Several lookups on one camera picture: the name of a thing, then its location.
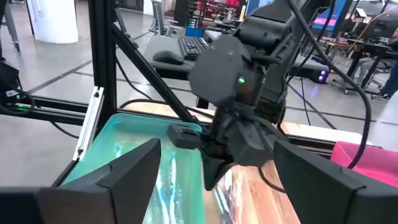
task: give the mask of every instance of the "monitor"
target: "monitor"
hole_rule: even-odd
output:
[[[247,6],[246,6],[246,12],[244,13],[244,16],[249,16],[250,13],[257,9],[258,7],[261,6],[266,6],[268,4],[273,3],[275,0],[248,0]]]
[[[361,8],[356,8],[355,12],[356,12],[356,17],[366,18],[368,16],[368,15],[366,15],[365,10],[363,10]]]
[[[371,24],[371,30],[368,33],[368,37],[391,38],[397,28],[397,22],[377,19],[373,24]]]
[[[343,23],[345,15],[347,14],[348,9],[352,2],[353,0],[336,0],[335,10],[333,11],[333,15],[326,28],[326,34],[324,34],[324,36],[336,37],[338,29],[340,28],[340,25]],[[315,21],[312,25],[312,30],[314,33],[320,32],[322,30],[323,26],[326,23],[326,20],[328,19],[329,12],[330,12],[330,6],[327,10],[325,10],[324,12],[319,14],[317,18],[315,18]]]

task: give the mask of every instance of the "green led light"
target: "green led light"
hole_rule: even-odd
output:
[[[243,83],[245,82],[245,80],[244,80],[243,77],[241,77],[241,78],[238,79],[238,82],[239,82],[240,84],[243,84]]]

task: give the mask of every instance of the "black metal frame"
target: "black metal frame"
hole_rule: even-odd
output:
[[[89,0],[90,29],[91,29],[91,48],[93,54],[93,71],[95,86],[104,88],[104,101],[101,116],[98,121],[98,132],[103,128],[110,117],[116,113],[129,113],[139,116],[150,116],[163,119],[177,119],[190,123],[199,123],[185,109],[184,105],[174,95],[171,89],[165,84],[158,73],[149,65],[148,61],[137,50],[137,44],[126,34],[122,33],[114,24],[115,2],[112,0]],[[165,102],[176,112],[179,118],[162,116],[157,114],[141,113],[118,109],[116,104],[116,44],[126,54],[132,63],[145,76],[150,84],[164,98]],[[24,118],[39,119],[43,121],[53,121],[65,124],[82,125],[88,105],[65,100],[44,98],[33,96],[37,108],[25,115],[12,115]],[[28,99],[21,103],[29,105]],[[311,138],[300,138],[289,136],[293,144],[311,147],[311,151],[328,157],[333,149],[333,142],[319,141]],[[60,177],[54,182],[53,186],[59,186],[65,177],[74,168],[78,161],[71,161],[68,167],[61,173]]]

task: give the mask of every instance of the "keyboard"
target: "keyboard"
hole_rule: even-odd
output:
[[[185,60],[196,60],[209,45],[202,37],[179,37],[178,44]]]

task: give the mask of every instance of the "cable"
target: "cable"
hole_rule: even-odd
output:
[[[28,92],[26,92],[24,90],[20,90],[18,88],[14,88],[14,87],[8,85],[3,79],[1,79],[0,81],[2,81],[5,85],[7,85],[12,90],[18,92],[19,94],[25,95],[26,98],[28,98],[30,100],[30,107],[27,110],[24,110],[23,112],[11,111],[11,110],[7,109],[6,107],[4,107],[2,105],[0,105],[0,110],[4,111],[5,113],[10,114],[10,115],[25,115],[25,114],[29,114],[30,112],[33,112],[33,109],[35,107],[40,108],[39,106],[36,106],[35,100],[33,99],[33,97]],[[18,78],[18,83],[19,83],[19,86],[22,86],[21,85],[21,81],[19,80],[19,78]],[[70,137],[73,137],[73,138],[77,138],[77,139],[79,138],[79,136],[70,134],[69,132],[67,132],[66,130],[62,129],[59,125],[57,125],[56,123],[54,123],[52,121],[51,121],[51,124],[54,125],[58,130],[60,130],[64,134],[66,134],[66,135],[68,135]]]
[[[305,102],[303,78],[301,78],[300,81],[301,81],[301,93],[303,95],[304,111],[305,115],[307,116],[308,125],[311,126],[310,116],[308,115],[308,110],[307,110],[307,103]]]
[[[256,129],[256,131],[257,131],[259,137],[260,137],[260,141],[261,141],[262,145],[263,145],[264,147],[270,146],[271,143],[265,139],[265,137],[264,137],[264,135],[263,135],[263,133],[262,133],[262,129],[261,129],[260,124],[259,124],[258,122],[255,122],[255,123],[254,123],[254,127],[255,127],[255,129]],[[286,194],[285,189],[283,189],[283,188],[281,188],[281,187],[278,187],[278,186],[276,186],[275,184],[269,182],[269,180],[267,180],[267,178],[264,176],[264,173],[262,172],[261,167],[258,167],[258,171],[259,171],[259,174],[260,174],[260,177],[261,177],[262,181],[264,181],[270,188],[272,188],[272,189],[274,189],[274,190],[276,190],[276,191],[279,191],[280,193]]]
[[[162,104],[162,105],[169,105],[168,103],[163,102],[163,101],[159,101],[159,100],[135,99],[135,100],[128,100],[128,101],[124,102],[119,108],[123,109],[123,108],[125,108],[127,105],[129,105],[130,103],[137,103],[137,102],[142,102],[142,103],[158,103],[158,104]],[[202,111],[200,111],[200,110],[196,110],[195,108],[191,108],[191,107],[189,107],[189,106],[184,106],[184,107],[185,107],[185,109],[187,109],[187,110],[190,110],[190,111],[192,111],[192,112],[198,113],[198,114],[200,114],[200,115],[202,115],[202,116],[205,116],[205,117],[207,117],[207,118],[214,119],[214,116],[213,116],[212,114],[208,114],[208,113],[202,112]]]
[[[133,89],[136,90],[138,93],[140,93],[142,96],[148,98],[149,100],[151,100],[152,98],[150,96],[148,96],[147,94],[145,94],[143,91],[140,91],[139,89],[137,89],[130,81],[129,77],[127,77],[126,72],[124,71],[124,69],[122,68],[122,65],[120,64],[118,58],[115,58],[116,60],[116,64],[118,65],[120,71],[122,72],[122,75],[124,77],[124,79],[126,79],[127,83],[129,84],[129,86]]]
[[[56,127],[58,130],[60,130],[63,134],[66,134],[67,136],[70,136],[70,137],[75,138],[75,139],[79,139],[79,136],[76,136],[74,134],[69,133],[68,131],[66,131],[63,128],[61,128],[61,126],[59,126],[57,123],[52,122],[52,121],[50,121],[50,123],[52,125],[54,125],[54,127]]]
[[[262,172],[261,167],[258,167],[258,171],[259,171],[262,181],[264,181],[270,188],[272,188],[276,191],[279,191],[280,193],[286,194],[285,189],[283,189],[282,187],[278,187],[275,184],[269,182],[269,180],[267,180],[267,178],[264,176],[264,173]]]
[[[370,127],[371,118],[372,118],[370,102],[369,102],[364,90],[361,87],[359,87],[349,76],[344,74],[338,67],[336,67],[328,59],[328,57],[325,55],[325,53],[322,52],[322,49],[318,45],[317,40],[315,40],[314,36],[312,35],[311,30],[307,27],[307,25],[305,23],[305,19],[304,19],[303,15],[301,14],[300,10],[298,9],[294,0],[289,0],[289,3],[290,3],[290,7],[292,8],[294,14],[296,15],[297,19],[299,20],[300,25],[303,27],[305,33],[308,35],[308,39],[311,41],[311,43],[315,47],[315,50],[318,52],[318,54],[320,54],[320,57],[322,58],[322,60],[324,60],[326,62],[326,64],[329,67],[331,67],[344,81],[349,83],[359,93],[359,95],[363,99],[363,102],[365,105],[365,112],[366,112],[365,113],[365,124],[364,124],[364,128],[363,128],[362,140],[361,140],[361,144],[359,145],[358,152],[355,155],[351,164],[348,166],[349,169],[352,169],[358,163],[358,161],[361,159],[363,152],[365,150],[365,147],[366,147],[366,141],[368,140],[369,127]]]
[[[347,50],[347,54],[349,54],[349,52],[353,49],[353,47],[355,46],[355,44],[362,38],[362,35],[365,33],[365,31],[368,29],[368,27],[371,25],[371,23],[372,23],[373,21],[375,21],[378,17],[381,17],[381,16],[384,15],[385,13],[387,13],[387,12],[389,12],[389,11],[395,9],[396,7],[398,7],[398,5],[389,8],[388,10],[384,11],[383,13],[377,15],[375,18],[371,19],[371,20],[368,22],[368,24],[366,25],[365,29],[363,29],[362,33],[359,35],[358,39],[356,39],[356,40],[354,41],[354,43],[351,45],[351,47]]]
[[[321,32],[320,32],[319,35],[318,35],[317,42],[320,41],[320,39],[321,39],[322,36],[323,36],[323,33],[325,33],[325,31],[326,31],[326,29],[327,29],[327,27],[328,27],[328,25],[329,25],[329,22],[330,22],[330,20],[331,20],[331,18],[332,18],[332,16],[333,16],[333,12],[334,12],[334,10],[335,10],[335,6],[336,6],[336,1],[335,1],[335,0],[331,0],[330,12],[329,12],[328,18],[326,19],[325,24],[324,24],[323,27],[322,27]],[[310,57],[312,56],[312,53],[314,52],[314,50],[315,50],[315,47],[312,46],[312,49],[310,50],[310,52],[308,53],[308,55],[305,57],[305,59],[303,60],[303,62],[298,66],[297,71],[296,71],[293,75],[291,75],[291,76],[289,77],[289,79],[286,81],[286,86],[290,83],[290,81],[293,79],[294,76],[297,76],[297,75],[299,74],[301,68],[302,68],[302,67],[305,65],[305,63],[310,59]]]

